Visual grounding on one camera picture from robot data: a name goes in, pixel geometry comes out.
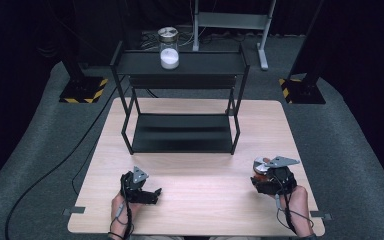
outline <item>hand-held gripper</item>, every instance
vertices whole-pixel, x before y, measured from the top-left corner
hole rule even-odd
[[[142,191],[142,186],[149,177],[144,171],[134,166],[133,172],[123,174],[120,179],[120,193],[129,203],[156,204],[161,188],[155,192]]]

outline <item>wrist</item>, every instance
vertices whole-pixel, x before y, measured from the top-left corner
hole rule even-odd
[[[123,239],[124,233],[126,231],[126,225],[121,224],[117,219],[111,224],[109,237],[119,240]]]
[[[108,239],[113,239],[113,240],[124,240],[122,235],[119,235],[114,232],[108,232]]]

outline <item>shelf top surface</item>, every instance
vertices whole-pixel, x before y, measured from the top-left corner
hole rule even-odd
[[[161,66],[159,52],[123,52],[117,66],[121,75],[241,75],[245,71],[240,52],[180,52],[179,66],[172,70]]]

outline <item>silver metal part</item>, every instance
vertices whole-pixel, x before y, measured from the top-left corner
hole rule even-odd
[[[258,174],[265,174],[269,168],[265,166],[264,158],[257,157],[254,160],[254,171]]]
[[[264,165],[268,168],[280,168],[280,167],[285,167],[288,165],[294,165],[298,163],[300,163],[300,161],[298,160],[277,156],[272,160],[270,160],[269,162],[265,162]]]
[[[147,179],[149,175],[142,171],[140,168],[134,166],[133,168],[133,183],[142,182]]]

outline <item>jar lid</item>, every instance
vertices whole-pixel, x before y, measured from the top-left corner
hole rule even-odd
[[[175,42],[179,37],[179,32],[173,27],[165,27],[158,30],[158,39],[160,42]]]

